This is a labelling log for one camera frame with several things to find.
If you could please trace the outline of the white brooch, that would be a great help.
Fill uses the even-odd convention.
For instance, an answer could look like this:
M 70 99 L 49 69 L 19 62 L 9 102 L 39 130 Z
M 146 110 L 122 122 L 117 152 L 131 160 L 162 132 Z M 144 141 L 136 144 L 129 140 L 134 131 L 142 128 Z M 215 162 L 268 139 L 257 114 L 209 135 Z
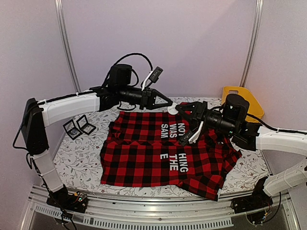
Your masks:
M 178 110 L 176 109 L 177 103 L 172 103 L 171 106 L 167 107 L 167 111 L 171 115 L 176 115 L 178 114 Z

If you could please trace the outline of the red black plaid shirt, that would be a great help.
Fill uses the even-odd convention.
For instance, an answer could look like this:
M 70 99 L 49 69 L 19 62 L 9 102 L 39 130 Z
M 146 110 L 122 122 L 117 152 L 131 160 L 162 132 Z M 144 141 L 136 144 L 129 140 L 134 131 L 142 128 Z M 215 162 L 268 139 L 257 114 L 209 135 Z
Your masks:
M 190 130 L 180 115 L 121 111 L 109 124 L 100 152 L 101 184 L 120 187 L 174 185 L 197 196 L 218 199 L 226 176 L 241 158 L 230 139 L 212 129 L 198 143 L 182 146 Z

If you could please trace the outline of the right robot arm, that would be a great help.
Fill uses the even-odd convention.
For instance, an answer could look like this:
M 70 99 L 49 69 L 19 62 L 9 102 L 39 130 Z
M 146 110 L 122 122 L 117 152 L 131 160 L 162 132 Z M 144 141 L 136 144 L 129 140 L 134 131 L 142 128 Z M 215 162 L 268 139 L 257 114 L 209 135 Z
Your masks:
M 261 120 L 247 122 L 249 102 L 238 94 L 229 94 L 222 106 L 209 109 L 207 102 L 193 102 L 176 105 L 176 110 L 194 128 L 185 134 L 180 144 L 194 144 L 199 141 L 206 128 L 220 131 L 245 150 L 275 150 L 307 155 L 307 133 L 299 130 L 280 129 L 269 126 Z M 268 197 L 293 188 L 307 181 L 307 160 L 271 176 L 259 179 L 248 205 L 258 209 Z

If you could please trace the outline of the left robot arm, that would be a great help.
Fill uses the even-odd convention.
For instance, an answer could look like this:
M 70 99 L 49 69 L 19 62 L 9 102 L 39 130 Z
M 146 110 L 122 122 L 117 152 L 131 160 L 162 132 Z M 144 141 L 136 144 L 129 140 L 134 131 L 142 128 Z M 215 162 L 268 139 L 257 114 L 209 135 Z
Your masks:
M 141 86 L 137 87 L 131 84 L 133 67 L 118 60 L 110 67 L 101 86 L 49 100 L 31 98 L 26 102 L 17 134 L 23 136 L 29 167 L 35 169 L 50 198 L 61 208 L 71 204 L 71 195 L 49 154 L 46 127 L 76 115 L 106 111 L 122 102 L 148 110 L 171 106 L 173 102 L 169 98 L 151 88 L 162 72 L 160 67 L 151 67 Z

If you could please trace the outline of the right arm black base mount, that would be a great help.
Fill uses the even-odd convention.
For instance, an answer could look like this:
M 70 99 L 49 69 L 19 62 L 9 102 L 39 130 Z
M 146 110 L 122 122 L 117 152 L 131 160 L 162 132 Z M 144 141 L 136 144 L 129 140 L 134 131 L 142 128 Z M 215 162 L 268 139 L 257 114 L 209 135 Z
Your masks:
M 230 207 L 235 213 L 242 213 L 268 207 L 273 204 L 272 198 L 264 191 L 264 183 L 268 176 L 258 180 L 251 195 L 232 199 Z

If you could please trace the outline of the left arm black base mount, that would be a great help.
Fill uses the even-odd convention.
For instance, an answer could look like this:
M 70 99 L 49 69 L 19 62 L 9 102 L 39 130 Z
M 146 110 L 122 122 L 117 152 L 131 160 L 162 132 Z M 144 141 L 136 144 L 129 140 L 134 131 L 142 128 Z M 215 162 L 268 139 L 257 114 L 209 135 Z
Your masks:
M 88 205 L 88 197 L 87 194 L 81 193 L 80 191 L 70 194 L 64 185 L 58 191 L 49 193 L 47 204 L 69 211 L 85 213 Z

